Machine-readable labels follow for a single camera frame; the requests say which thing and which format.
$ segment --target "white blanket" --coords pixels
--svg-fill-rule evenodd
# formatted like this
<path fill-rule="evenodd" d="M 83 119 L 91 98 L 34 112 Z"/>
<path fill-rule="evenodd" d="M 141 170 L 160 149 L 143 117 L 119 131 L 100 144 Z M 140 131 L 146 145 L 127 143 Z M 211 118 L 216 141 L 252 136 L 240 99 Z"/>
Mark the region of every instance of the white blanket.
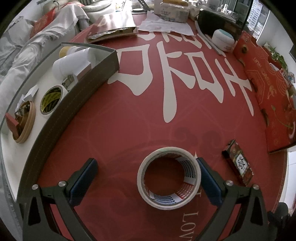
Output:
<path fill-rule="evenodd" d="M 75 4 L 65 6 L 58 11 L 56 18 L 32 37 L 16 55 L 11 69 L 0 85 L 1 122 L 21 84 L 40 62 L 45 42 L 65 36 L 79 19 L 89 19 L 80 6 Z"/>

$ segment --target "red cardboard box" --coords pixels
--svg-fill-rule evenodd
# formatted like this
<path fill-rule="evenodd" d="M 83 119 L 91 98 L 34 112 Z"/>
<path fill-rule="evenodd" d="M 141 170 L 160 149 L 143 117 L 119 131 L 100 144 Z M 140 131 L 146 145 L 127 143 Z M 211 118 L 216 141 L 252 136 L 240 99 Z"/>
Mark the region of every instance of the red cardboard box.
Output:
<path fill-rule="evenodd" d="M 233 54 L 242 62 L 248 79 L 255 87 L 256 98 L 266 121 L 268 151 L 294 146 L 296 110 L 291 96 L 294 86 L 280 71 L 275 71 L 270 66 L 266 51 L 254 43 L 245 31 Z"/>

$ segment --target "white jar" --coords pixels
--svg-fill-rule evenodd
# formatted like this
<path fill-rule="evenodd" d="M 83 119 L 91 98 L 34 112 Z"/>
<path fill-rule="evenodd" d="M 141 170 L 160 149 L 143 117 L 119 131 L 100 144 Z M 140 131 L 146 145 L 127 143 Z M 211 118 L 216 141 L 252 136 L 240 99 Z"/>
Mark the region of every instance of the white jar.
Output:
<path fill-rule="evenodd" d="M 220 5 L 220 0 L 207 0 L 207 7 L 210 9 L 217 11 L 217 8 Z"/>
<path fill-rule="evenodd" d="M 235 41 L 230 33 L 217 29 L 213 34 L 212 42 L 222 51 L 230 52 Z"/>

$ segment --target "red tablecloth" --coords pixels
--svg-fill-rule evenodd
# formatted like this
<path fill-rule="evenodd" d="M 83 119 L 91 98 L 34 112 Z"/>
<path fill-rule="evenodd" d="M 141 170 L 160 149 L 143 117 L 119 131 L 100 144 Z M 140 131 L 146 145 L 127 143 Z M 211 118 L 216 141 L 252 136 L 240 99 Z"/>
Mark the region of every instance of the red tablecloth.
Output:
<path fill-rule="evenodd" d="M 134 19 L 139 25 L 145 15 Z M 177 210 L 155 209 L 138 192 L 138 168 L 152 151 L 176 146 L 237 182 L 221 156 L 228 141 L 236 139 L 254 171 L 251 183 L 260 186 L 267 211 L 274 210 L 287 156 L 285 151 L 267 153 L 265 122 L 243 66 L 230 53 L 219 56 L 198 36 L 140 34 L 102 43 L 118 50 L 119 74 L 73 118 L 43 168 L 40 186 L 67 180 L 93 157 L 99 173 L 75 210 L 97 240 L 191 240 L 215 211 L 204 191 Z M 56 209 L 54 214 L 70 238 Z"/>

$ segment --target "silver screw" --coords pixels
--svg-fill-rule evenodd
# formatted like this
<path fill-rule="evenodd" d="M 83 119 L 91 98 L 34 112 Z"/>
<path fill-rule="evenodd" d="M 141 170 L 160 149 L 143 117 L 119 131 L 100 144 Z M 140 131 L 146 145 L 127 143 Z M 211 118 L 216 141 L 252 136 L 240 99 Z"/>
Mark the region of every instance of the silver screw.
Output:
<path fill-rule="evenodd" d="M 63 187 L 63 186 L 65 186 L 66 185 L 66 182 L 65 181 L 60 181 L 59 182 L 59 187 Z"/>
<path fill-rule="evenodd" d="M 259 190 L 259 189 L 260 189 L 260 187 L 259 187 L 257 184 L 254 184 L 254 185 L 253 185 L 253 188 L 254 188 L 255 190 Z"/>
<path fill-rule="evenodd" d="M 233 181 L 231 181 L 231 180 L 227 180 L 227 181 L 226 181 L 226 185 L 227 185 L 227 186 L 233 186 Z"/>
<path fill-rule="evenodd" d="M 36 190 L 38 188 L 38 184 L 34 184 L 33 186 L 32 186 L 32 189 L 33 190 Z"/>

